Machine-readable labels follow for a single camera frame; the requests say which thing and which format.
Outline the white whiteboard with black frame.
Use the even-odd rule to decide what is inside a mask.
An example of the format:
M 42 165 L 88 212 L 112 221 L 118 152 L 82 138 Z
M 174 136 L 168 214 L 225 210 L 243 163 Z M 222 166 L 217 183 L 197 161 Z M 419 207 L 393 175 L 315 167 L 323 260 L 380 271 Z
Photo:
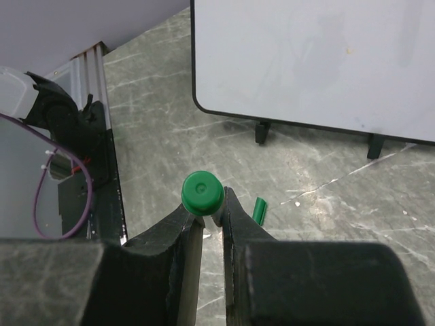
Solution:
M 192 1 L 206 113 L 434 143 L 433 1 Z

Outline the green marker cap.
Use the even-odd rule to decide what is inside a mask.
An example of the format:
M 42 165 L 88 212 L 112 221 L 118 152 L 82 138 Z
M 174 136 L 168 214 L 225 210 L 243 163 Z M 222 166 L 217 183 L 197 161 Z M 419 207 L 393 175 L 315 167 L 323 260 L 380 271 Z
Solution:
M 264 224 L 266 210 L 267 210 L 266 200 L 261 197 L 257 197 L 256 203 L 254 205 L 254 211 L 252 213 L 252 219 L 260 226 L 263 226 Z

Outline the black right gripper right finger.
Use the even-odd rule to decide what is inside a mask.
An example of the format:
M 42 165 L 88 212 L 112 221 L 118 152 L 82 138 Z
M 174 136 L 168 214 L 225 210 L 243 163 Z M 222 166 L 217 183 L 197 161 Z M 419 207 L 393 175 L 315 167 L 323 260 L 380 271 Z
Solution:
M 398 256 L 379 242 L 273 238 L 225 190 L 228 325 L 424 325 Z

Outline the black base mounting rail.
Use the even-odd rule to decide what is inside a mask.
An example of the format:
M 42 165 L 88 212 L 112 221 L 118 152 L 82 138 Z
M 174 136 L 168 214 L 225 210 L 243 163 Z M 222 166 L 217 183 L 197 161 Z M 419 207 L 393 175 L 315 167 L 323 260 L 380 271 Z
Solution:
M 113 132 L 106 126 L 106 112 L 102 102 L 93 102 L 86 113 L 87 122 L 101 132 L 101 140 L 84 160 L 92 177 L 92 204 L 86 222 L 75 237 L 109 240 L 123 245 L 128 235 Z M 86 206 L 86 179 L 79 167 L 74 167 L 73 176 L 58 186 L 62 233 L 68 232 L 79 221 Z

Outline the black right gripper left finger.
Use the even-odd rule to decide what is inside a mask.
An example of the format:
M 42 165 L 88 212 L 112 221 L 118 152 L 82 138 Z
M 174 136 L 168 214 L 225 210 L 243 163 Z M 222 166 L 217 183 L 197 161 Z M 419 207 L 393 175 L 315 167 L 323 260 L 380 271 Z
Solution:
M 103 243 L 82 325 L 194 325 L 203 218 L 179 205 L 122 246 Z

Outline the white marker pen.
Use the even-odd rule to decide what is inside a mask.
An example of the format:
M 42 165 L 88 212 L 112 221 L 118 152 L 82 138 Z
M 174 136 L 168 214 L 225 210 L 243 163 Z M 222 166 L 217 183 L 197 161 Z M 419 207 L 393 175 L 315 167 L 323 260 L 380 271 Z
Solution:
M 202 217 L 211 234 L 220 232 L 225 193 L 222 183 L 211 172 L 198 170 L 188 175 L 181 188 L 181 201 L 187 211 Z

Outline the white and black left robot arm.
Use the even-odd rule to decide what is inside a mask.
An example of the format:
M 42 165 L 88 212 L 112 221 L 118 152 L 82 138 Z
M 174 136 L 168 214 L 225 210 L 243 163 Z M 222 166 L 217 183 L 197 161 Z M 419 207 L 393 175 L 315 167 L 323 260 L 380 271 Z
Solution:
M 77 105 L 57 83 L 9 67 L 1 67 L 1 114 L 46 130 L 78 121 Z

